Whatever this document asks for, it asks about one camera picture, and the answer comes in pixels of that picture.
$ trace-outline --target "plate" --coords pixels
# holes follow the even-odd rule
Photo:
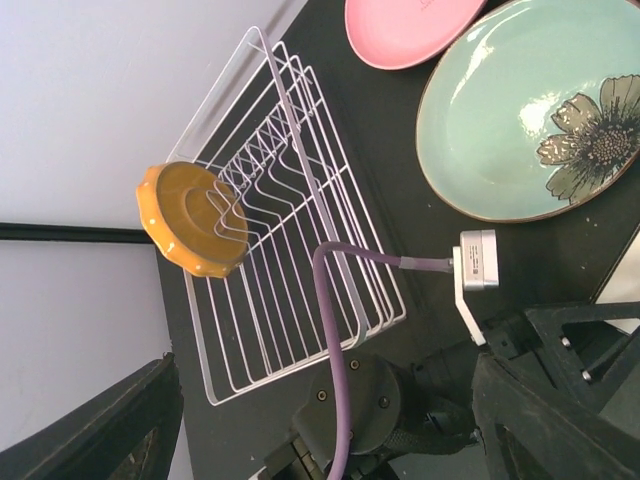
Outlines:
[[[188,162],[151,167],[136,197],[142,226],[167,260],[197,277],[217,278],[242,262],[246,217],[210,171]]]
[[[347,0],[347,36],[354,52],[372,67],[411,67],[444,50],[485,1]]]
[[[416,125],[420,165],[452,207],[523,222],[576,207],[640,150],[640,8],[516,0],[443,56]]]

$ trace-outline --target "dish rack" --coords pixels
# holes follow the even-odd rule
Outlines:
[[[326,357],[311,270],[320,243],[382,247],[313,69],[257,27],[167,159],[178,160],[233,191],[226,205],[212,202],[219,235],[236,205],[249,228],[246,256],[227,278],[184,272],[205,391],[219,405]],[[338,254],[327,268],[343,348],[404,319],[389,267]]]

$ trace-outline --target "metal bracket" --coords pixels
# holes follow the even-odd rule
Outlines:
[[[473,318],[473,314],[467,303],[464,301],[464,286],[462,284],[462,250],[460,247],[453,247],[453,283],[454,283],[454,292],[455,292],[455,300],[456,307],[460,312],[460,316],[464,323],[467,325],[467,329],[469,329],[469,333],[471,334],[471,340],[478,345],[484,345],[487,341],[482,334],[482,330],[478,326],[475,318]]]

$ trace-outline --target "flower design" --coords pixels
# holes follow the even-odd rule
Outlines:
[[[543,165],[561,165],[547,190],[573,205],[611,183],[640,150],[640,75],[607,78],[600,108],[578,93],[551,119],[564,133],[548,137],[537,152]]]

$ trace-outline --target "pink plate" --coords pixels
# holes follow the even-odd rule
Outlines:
[[[399,70],[444,50],[486,0],[347,0],[351,47],[372,67]]]

